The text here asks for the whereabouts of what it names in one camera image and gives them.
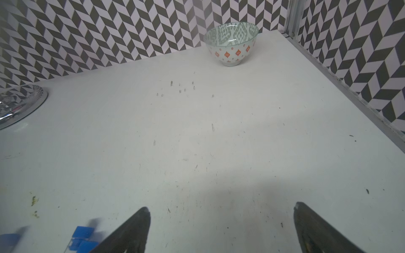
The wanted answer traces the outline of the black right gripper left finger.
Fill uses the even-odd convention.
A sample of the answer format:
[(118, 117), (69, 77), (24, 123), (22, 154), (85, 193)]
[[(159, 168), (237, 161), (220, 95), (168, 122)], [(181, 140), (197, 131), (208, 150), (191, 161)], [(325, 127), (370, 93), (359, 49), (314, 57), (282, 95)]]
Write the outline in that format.
[(142, 207), (90, 252), (144, 253), (150, 225), (150, 211)]

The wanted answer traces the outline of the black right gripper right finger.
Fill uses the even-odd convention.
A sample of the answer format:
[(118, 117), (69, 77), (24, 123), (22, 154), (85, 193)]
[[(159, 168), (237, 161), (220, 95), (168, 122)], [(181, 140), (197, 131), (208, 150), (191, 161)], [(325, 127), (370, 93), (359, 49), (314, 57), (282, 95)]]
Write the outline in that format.
[(363, 252), (303, 202), (297, 202), (294, 207), (294, 224), (304, 253)]

